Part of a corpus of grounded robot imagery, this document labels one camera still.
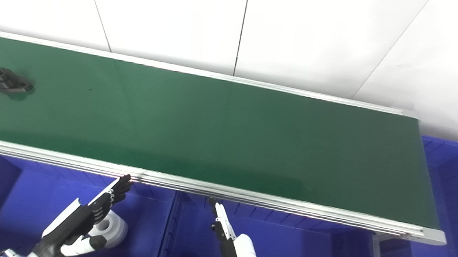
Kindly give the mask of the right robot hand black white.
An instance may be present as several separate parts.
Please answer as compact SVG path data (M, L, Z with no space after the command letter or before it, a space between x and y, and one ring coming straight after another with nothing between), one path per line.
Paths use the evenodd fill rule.
M236 235L223 203L211 197L208 201L215 216L211 229L219 241L221 257L257 257L250 236L246 234Z

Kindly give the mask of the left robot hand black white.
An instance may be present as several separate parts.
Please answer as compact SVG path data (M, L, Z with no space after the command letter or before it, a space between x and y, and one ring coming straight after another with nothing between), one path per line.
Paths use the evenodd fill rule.
M26 257L75 257L121 243L127 224L111 208L125 199L131 186L127 174L115 179L87 205L74 200L43 231Z

